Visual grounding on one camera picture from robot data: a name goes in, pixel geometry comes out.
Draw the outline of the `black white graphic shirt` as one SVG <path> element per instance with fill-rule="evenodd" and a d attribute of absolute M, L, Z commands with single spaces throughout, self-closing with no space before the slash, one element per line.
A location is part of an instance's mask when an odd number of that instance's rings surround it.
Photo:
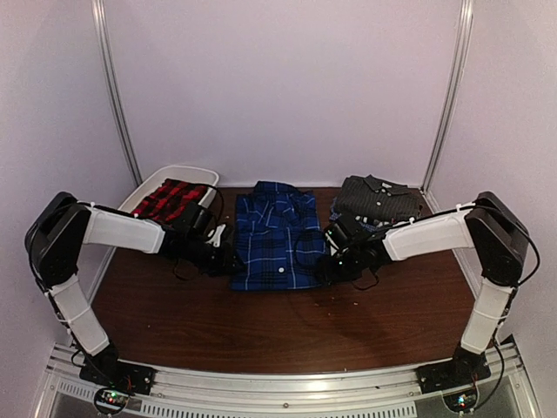
<path fill-rule="evenodd" d="M 392 221 L 372 219 L 370 217 L 356 215 L 355 220 L 358 221 L 364 228 L 379 229 L 381 227 L 389 227 L 393 225 Z"/>

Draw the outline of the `blue checked shirt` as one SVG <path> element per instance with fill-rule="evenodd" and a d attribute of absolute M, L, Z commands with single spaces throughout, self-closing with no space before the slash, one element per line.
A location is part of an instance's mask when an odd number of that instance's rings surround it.
<path fill-rule="evenodd" d="M 330 206 L 330 216 L 329 216 L 329 220 L 330 220 L 330 221 L 337 220 L 337 219 L 340 218 L 343 214 L 348 214 L 349 216 L 351 216 L 351 217 L 354 218 L 354 220 L 355 220 L 355 216 L 356 216 L 355 214 L 350 213 L 350 212 L 347 212 L 347 211 L 342 212 L 340 209 L 338 209 L 338 206 L 337 206 L 337 199 L 334 198 L 333 201 L 332 201 L 332 204 L 331 204 L 331 206 Z M 367 230 L 368 232 L 374 232 L 374 231 L 378 230 L 378 229 L 375 229 L 375 228 L 373 228 L 373 229 L 364 228 L 364 229 Z"/>

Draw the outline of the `dark grey striped shirt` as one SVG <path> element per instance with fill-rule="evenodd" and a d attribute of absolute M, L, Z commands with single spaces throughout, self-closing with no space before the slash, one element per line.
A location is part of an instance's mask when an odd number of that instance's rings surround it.
<path fill-rule="evenodd" d="M 420 218 L 422 205 L 407 185 L 397 184 L 373 175 L 345 178 L 334 209 L 377 221 L 403 221 Z"/>

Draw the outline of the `blue plaid long sleeve shirt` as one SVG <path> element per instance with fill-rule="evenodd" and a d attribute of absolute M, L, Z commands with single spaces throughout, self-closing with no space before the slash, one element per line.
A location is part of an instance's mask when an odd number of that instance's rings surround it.
<path fill-rule="evenodd" d="M 235 203 L 234 246 L 244 271 L 231 277 L 234 291 L 304 290 L 319 287 L 318 258 L 327 246 L 316 198 L 292 185 L 259 181 Z"/>

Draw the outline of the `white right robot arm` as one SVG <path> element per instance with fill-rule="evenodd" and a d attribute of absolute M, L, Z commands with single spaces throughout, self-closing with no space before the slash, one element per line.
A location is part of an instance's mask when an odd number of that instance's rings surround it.
<path fill-rule="evenodd" d="M 481 358 L 506 320 L 519 288 L 527 252 L 536 248 L 526 227 L 492 192 L 476 200 L 421 219 L 409 219 L 368 232 L 356 219 L 342 215 L 324 232 L 331 250 L 316 262 L 316 277 L 331 285 L 360 278 L 393 262 L 469 248 L 476 252 L 482 283 L 473 311 L 446 365 L 454 384 L 475 375 Z"/>

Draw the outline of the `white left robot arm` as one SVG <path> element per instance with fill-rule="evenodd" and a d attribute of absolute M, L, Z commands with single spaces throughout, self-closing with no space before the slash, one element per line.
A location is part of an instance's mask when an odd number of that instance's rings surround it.
<path fill-rule="evenodd" d="M 60 192 L 26 233 L 24 247 L 37 286 L 105 386 L 119 385 L 125 369 L 79 284 L 82 247 L 110 246 L 186 260 L 210 276 L 243 271 L 245 265 L 228 240 L 232 227 L 223 223 L 209 231 L 211 217 L 208 208 L 190 202 L 165 225 Z"/>

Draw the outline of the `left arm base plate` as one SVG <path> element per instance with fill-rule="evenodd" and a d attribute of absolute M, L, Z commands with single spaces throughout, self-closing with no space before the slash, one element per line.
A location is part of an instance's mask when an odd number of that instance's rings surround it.
<path fill-rule="evenodd" d="M 115 354 L 85 354 L 84 365 L 79 372 L 81 380 L 128 394 L 143 395 L 151 393 L 154 375 L 152 367 L 120 361 Z"/>

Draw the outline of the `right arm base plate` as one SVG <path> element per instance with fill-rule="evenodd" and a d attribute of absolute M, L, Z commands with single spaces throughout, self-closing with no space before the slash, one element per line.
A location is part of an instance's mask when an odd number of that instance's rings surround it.
<path fill-rule="evenodd" d="M 420 366 L 416 369 L 416 375 L 421 393 L 430 394 L 472 385 L 475 381 L 489 378 L 491 370 L 484 361 L 472 366 L 449 360 Z"/>

